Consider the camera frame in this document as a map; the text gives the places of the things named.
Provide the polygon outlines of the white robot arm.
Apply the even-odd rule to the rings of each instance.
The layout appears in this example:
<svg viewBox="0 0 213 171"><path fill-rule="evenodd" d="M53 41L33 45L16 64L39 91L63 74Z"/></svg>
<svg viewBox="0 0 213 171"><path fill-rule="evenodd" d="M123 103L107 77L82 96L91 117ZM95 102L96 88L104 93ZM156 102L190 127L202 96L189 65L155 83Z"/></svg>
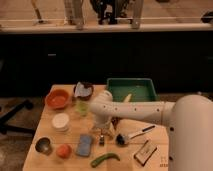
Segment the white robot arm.
<svg viewBox="0 0 213 171"><path fill-rule="evenodd" d="M213 101L186 95L176 102L114 102L104 90L90 102L95 123L110 117L163 125L168 130L168 171L213 171Z"/></svg>

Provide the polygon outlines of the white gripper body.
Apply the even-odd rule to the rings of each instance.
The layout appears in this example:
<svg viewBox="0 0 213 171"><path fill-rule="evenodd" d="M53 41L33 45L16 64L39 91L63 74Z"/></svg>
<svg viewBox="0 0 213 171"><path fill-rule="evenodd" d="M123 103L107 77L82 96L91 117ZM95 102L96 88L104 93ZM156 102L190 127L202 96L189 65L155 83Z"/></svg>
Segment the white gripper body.
<svg viewBox="0 0 213 171"><path fill-rule="evenodd" d="M94 123L91 128L91 133L100 133L101 135L108 136L110 139L114 137L114 133L111 130L112 124L110 122L99 124Z"/></svg>

